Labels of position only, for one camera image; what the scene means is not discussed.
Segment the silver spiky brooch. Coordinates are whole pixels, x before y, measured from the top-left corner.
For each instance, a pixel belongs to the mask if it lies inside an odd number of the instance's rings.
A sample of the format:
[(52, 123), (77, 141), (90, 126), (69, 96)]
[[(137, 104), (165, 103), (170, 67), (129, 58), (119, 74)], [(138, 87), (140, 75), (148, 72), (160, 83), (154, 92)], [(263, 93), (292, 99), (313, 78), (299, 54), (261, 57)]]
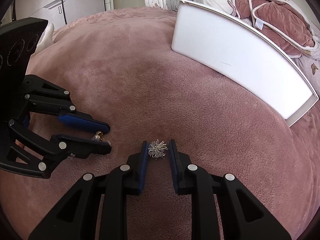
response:
[(164, 141), (153, 141), (148, 146), (148, 155), (153, 159), (163, 159), (166, 155), (166, 151), (168, 150), (167, 144)]

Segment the pink plush bed blanket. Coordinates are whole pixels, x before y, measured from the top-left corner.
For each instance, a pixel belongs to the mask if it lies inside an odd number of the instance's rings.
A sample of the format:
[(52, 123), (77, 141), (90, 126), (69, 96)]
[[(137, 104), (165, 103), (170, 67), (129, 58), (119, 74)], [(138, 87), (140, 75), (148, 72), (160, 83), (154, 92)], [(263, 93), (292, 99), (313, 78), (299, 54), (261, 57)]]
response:
[(108, 155), (68, 158), (49, 179), (1, 172), (1, 207), (27, 239), (87, 172), (106, 174), (143, 141), (174, 139), (209, 173), (234, 174), (293, 239), (319, 208), (319, 105), (293, 126), (255, 95), (171, 49), (176, 13), (127, 8), (54, 33), (28, 73), (67, 89), (76, 107), (110, 125)]

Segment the white socked foot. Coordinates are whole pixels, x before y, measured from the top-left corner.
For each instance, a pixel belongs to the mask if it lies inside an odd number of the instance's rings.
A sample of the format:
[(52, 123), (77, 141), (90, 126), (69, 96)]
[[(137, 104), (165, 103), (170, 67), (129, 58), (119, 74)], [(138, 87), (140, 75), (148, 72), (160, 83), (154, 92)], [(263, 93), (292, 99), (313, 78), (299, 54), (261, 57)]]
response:
[(39, 44), (36, 47), (35, 54), (40, 53), (41, 51), (45, 50), (46, 48), (54, 44), (53, 33), (54, 33), (54, 25), (52, 23), (48, 23), (44, 31), (42, 40), (39, 42)]

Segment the grey sliding wardrobe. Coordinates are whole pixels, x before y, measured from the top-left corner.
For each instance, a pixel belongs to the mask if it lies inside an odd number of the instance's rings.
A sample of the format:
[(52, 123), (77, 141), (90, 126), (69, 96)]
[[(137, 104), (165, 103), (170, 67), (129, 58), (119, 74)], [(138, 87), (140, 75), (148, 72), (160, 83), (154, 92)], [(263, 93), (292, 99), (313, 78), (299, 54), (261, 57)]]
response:
[(17, 20), (35, 17), (59, 29), (79, 18), (114, 9), (113, 0), (15, 0)]

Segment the lilac butterfly pillow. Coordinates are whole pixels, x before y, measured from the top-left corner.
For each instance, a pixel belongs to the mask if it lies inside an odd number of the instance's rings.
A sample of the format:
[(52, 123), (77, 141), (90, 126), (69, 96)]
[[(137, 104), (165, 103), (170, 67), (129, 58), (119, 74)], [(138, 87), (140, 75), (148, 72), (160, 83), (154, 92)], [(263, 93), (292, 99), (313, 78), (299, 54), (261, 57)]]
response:
[(320, 94), (320, 66), (318, 60), (313, 60), (305, 55), (293, 59), (298, 68), (303, 72), (317, 95)]

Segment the white plastic storage bin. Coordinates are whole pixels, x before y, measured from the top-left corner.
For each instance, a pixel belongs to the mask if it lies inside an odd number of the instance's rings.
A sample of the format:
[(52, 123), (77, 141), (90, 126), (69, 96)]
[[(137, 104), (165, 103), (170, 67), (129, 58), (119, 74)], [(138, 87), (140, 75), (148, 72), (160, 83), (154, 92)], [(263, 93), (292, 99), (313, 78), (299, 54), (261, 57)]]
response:
[(297, 65), (261, 32), (207, 5), (178, 2), (173, 51), (238, 83), (277, 111), (289, 126), (319, 100)]

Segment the mauve velvet folded quilt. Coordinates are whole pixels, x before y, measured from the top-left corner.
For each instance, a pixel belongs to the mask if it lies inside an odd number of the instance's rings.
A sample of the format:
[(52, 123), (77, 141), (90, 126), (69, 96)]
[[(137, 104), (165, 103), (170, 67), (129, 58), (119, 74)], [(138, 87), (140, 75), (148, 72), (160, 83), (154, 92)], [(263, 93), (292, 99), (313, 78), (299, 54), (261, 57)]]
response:
[(237, 16), (257, 29), (289, 57), (319, 60), (319, 29), (292, 0), (233, 0)]

